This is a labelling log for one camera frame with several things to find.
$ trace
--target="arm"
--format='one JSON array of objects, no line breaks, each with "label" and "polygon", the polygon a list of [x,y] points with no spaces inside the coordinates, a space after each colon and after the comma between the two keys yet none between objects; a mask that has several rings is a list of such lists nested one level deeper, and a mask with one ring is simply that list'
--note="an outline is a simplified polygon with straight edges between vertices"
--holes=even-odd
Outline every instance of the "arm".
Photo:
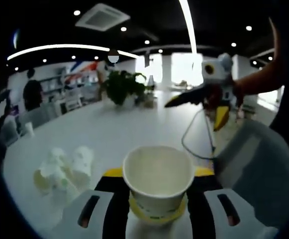
[{"label": "arm", "polygon": [[98,83],[101,85],[105,78],[104,78],[104,72],[105,72],[105,63],[103,61],[98,62],[97,67],[96,67],[96,75],[98,77]]},{"label": "arm", "polygon": [[283,85],[283,64],[280,59],[280,35],[270,20],[274,34],[274,60],[261,71],[236,81],[235,88],[243,95],[256,95],[279,89]]}]

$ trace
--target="cup rim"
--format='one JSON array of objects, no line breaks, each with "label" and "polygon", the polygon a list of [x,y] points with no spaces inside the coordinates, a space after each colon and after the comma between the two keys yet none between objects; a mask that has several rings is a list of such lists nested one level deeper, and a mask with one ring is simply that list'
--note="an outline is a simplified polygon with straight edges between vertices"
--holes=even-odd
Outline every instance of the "cup rim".
[{"label": "cup rim", "polygon": [[125,174],[125,165],[126,165],[126,160],[127,158],[129,157],[130,154],[134,153],[135,151],[141,149],[141,148],[152,148],[152,147],[158,147],[158,148],[168,148],[168,149],[172,149],[172,150],[176,150],[178,152],[181,152],[180,150],[176,149],[176,148],[173,148],[173,147],[170,147],[170,146],[164,146],[164,145],[155,145],[155,146],[140,146],[140,147],[137,147],[135,149],[133,149],[132,151],[130,151],[126,157],[124,158],[123,160],[123,164],[122,164],[122,177],[125,181],[125,183],[128,185],[128,187],[130,188],[130,190],[138,193],[138,194],[141,194],[143,196],[146,196],[146,197],[150,197],[150,198],[156,198],[156,199],[167,199],[167,198],[173,198],[173,197],[176,197],[176,196],[179,196],[181,194],[183,194],[190,186],[191,184],[193,183],[193,180],[194,180],[194,177],[195,177],[195,166],[194,166],[194,163],[193,163],[193,160],[185,154],[185,152],[183,152],[183,154],[185,154],[185,157],[189,160],[190,164],[191,164],[191,168],[192,168],[192,171],[191,171],[191,179],[189,180],[189,182],[187,183],[187,185],[184,187],[184,189],[182,189],[181,191],[177,192],[177,193],[174,193],[174,194],[171,194],[171,195],[167,195],[167,196],[159,196],[159,195],[153,195],[153,194],[148,194],[148,193],[145,193],[145,192],[142,192],[136,188],[134,188],[129,180],[127,179],[126,177],[126,174]]}]

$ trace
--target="crumpled paper cup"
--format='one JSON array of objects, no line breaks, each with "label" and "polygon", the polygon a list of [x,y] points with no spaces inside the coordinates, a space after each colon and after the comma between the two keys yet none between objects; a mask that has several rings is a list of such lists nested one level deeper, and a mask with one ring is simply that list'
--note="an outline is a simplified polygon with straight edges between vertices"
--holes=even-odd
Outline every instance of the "crumpled paper cup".
[{"label": "crumpled paper cup", "polygon": [[70,202],[76,198],[78,190],[67,156],[61,148],[53,148],[46,160],[34,172],[34,184],[42,195],[52,193],[56,201]]},{"label": "crumpled paper cup", "polygon": [[86,146],[78,147],[73,155],[71,169],[75,185],[80,191],[90,188],[94,153]]},{"label": "crumpled paper cup", "polygon": [[66,167],[66,153],[61,148],[53,148],[39,168],[41,176],[52,175],[58,167]]}]

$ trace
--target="green plant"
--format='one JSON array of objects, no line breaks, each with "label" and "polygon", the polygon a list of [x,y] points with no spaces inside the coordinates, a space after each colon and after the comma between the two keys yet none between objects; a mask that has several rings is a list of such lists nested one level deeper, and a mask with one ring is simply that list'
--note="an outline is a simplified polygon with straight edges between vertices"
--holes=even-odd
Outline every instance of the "green plant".
[{"label": "green plant", "polygon": [[127,96],[144,94],[145,86],[135,81],[137,76],[146,79],[141,73],[131,74],[126,71],[112,71],[108,79],[102,83],[101,90],[106,91],[108,97],[116,105],[121,106]]}]

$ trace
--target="human hand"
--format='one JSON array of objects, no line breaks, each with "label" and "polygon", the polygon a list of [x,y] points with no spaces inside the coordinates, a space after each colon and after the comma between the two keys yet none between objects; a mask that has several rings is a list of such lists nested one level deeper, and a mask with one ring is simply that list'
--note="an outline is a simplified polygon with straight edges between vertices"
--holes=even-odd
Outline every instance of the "human hand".
[{"label": "human hand", "polygon": [[4,109],[4,115],[7,116],[9,115],[11,112],[11,107],[10,107],[10,99],[9,97],[6,99],[6,106],[5,106],[5,109]]}]

